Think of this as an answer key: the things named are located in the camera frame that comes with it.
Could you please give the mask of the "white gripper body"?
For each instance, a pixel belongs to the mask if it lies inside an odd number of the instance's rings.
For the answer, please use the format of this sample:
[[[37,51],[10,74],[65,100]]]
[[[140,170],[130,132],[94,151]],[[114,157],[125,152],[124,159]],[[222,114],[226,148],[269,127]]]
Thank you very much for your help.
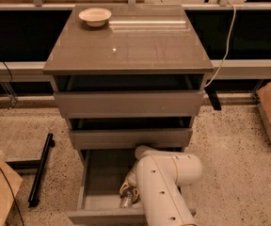
[[[125,181],[127,182],[127,184],[129,186],[132,186],[132,187],[137,187],[137,183],[136,183],[136,173],[133,169],[131,169],[126,177],[125,177]]]

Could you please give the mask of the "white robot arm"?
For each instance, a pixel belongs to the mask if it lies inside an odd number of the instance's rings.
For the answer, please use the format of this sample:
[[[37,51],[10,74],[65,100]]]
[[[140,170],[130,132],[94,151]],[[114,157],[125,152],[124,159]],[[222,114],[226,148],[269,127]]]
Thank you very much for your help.
[[[179,188],[199,180],[200,160],[193,154],[145,145],[135,149],[135,158],[120,188],[120,208],[140,200],[148,226],[197,226]]]

